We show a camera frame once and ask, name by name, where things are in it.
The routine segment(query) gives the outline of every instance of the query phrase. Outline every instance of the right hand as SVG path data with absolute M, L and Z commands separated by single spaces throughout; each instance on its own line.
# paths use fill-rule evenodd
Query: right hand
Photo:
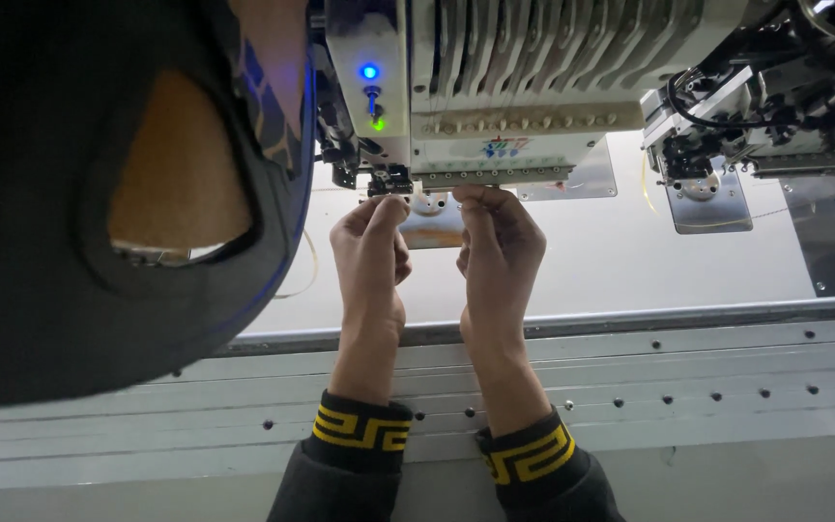
M 485 350 L 488 356 L 526 362 L 524 312 L 547 238 L 511 192 L 463 185 L 453 196 L 462 204 L 466 226 L 457 267 L 466 278 L 459 331 L 470 357 Z

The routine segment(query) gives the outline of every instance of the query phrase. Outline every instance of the sleeve cuff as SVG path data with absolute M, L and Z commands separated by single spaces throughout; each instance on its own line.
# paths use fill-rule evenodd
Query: sleeve cuff
M 483 428 L 476 441 L 505 509 L 543 504 L 588 473 L 588 454 L 576 450 L 556 408 L 537 423 L 498 438 Z
M 353 473 L 400 473 L 411 410 L 321 395 L 312 434 L 302 450 L 312 460 Z

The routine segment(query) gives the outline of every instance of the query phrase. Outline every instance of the black sleeve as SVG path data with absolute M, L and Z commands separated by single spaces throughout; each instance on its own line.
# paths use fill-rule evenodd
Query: black sleeve
M 388 520 L 401 481 L 411 410 L 321 397 L 313 433 L 295 447 L 270 522 Z
M 510 522 L 623 521 L 601 465 L 576 448 L 555 408 L 519 432 L 482 429 L 477 441 Z

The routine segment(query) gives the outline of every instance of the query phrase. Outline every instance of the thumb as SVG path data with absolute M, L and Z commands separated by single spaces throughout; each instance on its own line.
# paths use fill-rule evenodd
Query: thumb
M 404 202 L 404 198 L 396 195 L 385 196 L 382 201 L 378 202 L 376 212 L 365 228 L 364 239 L 387 239 L 390 244 L 395 239 L 398 226 L 408 218 L 410 213 L 411 207 Z
M 476 200 L 466 199 L 462 202 L 463 224 L 470 233 L 470 264 L 474 258 L 485 258 L 489 261 L 501 257 L 501 247 L 494 235 L 494 221 L 488 209 Z

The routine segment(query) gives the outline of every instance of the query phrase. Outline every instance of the left hand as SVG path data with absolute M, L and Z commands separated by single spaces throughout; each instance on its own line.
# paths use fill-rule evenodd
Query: left hand
M 371 198 L 331 231 L 343 323 L 328 391 L 386 406 L 404 306 L 395 286 L 411 274 L 398 225 L 410 212 L 401 196 Z
M 411 274 L 411 261 L 398 226 L 410 212 L 401 196 L 370 198 L 331 231 L 344 328 L 381 329 L 396 336 L 404 328 L 404 306 L 395 286 Z

